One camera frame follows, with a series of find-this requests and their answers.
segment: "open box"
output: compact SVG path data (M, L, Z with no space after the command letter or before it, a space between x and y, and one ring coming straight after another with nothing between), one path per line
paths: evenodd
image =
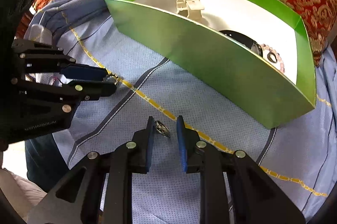
M316 78L302 18L279 0L200 0L196 22L176 0L105 0L121 33L167 57L267 128L314 109ZM233 30L276 49L285 73L218 32Z

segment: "person's leg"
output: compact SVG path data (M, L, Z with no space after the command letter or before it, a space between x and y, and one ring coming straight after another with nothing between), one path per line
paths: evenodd
M69 171L52 134L25 141L27 177L45 192Z

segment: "silver ring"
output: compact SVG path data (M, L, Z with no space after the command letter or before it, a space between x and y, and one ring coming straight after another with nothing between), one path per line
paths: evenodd
M161 135L163 135L164 137L168 137L168 138L171 138L171 133L170 131L168 130L168 128L163 124L161 123L159 120L156 120L154 122L154 129L156 129L156 131L158 133L160 133Z

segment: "white floor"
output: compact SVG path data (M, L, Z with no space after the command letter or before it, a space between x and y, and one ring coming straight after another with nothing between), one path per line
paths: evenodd
M27 178L24 141L9 145L7 151L3 153L2 168L6 168L16 175Z

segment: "green box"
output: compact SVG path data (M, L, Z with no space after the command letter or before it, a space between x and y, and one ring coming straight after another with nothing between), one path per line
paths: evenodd
M248 1L294 29L296 84L265 59L207 26L136 0L105 1L121 33L189 71L265 127L315 108L316 75L308 35L302 18L279 0Z

